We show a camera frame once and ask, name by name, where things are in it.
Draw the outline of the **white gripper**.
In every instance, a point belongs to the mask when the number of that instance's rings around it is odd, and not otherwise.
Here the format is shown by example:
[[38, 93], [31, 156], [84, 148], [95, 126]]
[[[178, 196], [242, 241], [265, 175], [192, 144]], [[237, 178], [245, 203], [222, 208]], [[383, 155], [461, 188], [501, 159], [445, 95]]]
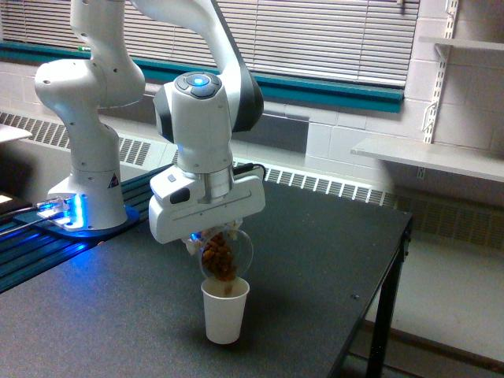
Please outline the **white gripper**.
[[265, 208], [262, 165], [228, 167], [230, 183], [218, 175], [185, 174], [169, 166], [150, 180], [153, 196], [149, 203], [149, 224], [153, 237], [161, 244], [182, 239], [187, 252], [194, 255], [207, 243], [206, 229], [222, 225], [225, 238], [238, 239], [242, 219]]

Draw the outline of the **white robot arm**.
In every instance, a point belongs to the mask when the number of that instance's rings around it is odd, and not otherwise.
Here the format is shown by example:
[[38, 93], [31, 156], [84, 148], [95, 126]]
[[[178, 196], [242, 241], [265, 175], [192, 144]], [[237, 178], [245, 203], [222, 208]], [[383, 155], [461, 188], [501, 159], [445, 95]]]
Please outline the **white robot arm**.
[[[158, 132], [176, 145], [178, 160], [150, 181], [153, 237], [166, 244], [261, 212], [259, 171], [234, 173], [231, 138], [258, 122], [263, 97], [219, 5], [137, 1], [135, 7], [203, 37], [218, 68], [218, 74], [181, 74], [154, 96]], [[36, 94], [63, 122], [71, 154], [69, 176], [48, 193], [54, 206], [39, 215], [62, 232], [95, 234], [128, 222], [119, 137], [98, 112], [138, 102], [146, 81], [125, 46], [122, 1], [74, 1], [70, 8], [72, 30], [91, 56], [45, 63], [35, 75]]]

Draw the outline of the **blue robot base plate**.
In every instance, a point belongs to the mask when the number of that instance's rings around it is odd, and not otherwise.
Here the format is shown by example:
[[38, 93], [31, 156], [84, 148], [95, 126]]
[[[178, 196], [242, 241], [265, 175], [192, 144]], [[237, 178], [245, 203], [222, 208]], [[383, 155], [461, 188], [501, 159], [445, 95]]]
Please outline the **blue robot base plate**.
[[[56, 220], [45, 220], [44, 222], [40, 222], [38, 224], [33, 225], [33, 228], [48, 233], [52, 236], [57, 236], [62, 239], [79, 239], [79, 240], [107, 240], [111, 239], [115, 235], [119, 235], [128, 229], [132, 228], [134, 225], [139, 223], [139, 212], [136, 209], [133, 209], [130, 206], [125, 207], [127, 220], [120, 224], [119, 226], [107, 229], [96, 229], [91, 226], [79, 230], [70, 230], [66, 228], [62, 228], [58, 221], [65, 221], [65, 218], [62, 217]], [[38, 212], [40, 208], [35, 207], [34, 209], [30, 209], [29, 211], [13, 211], [10, 214], [10, 219], [12, 221], [16, 221], [19, 224], [28, 224], [33, 221], [37, 221], [40, 219]]]

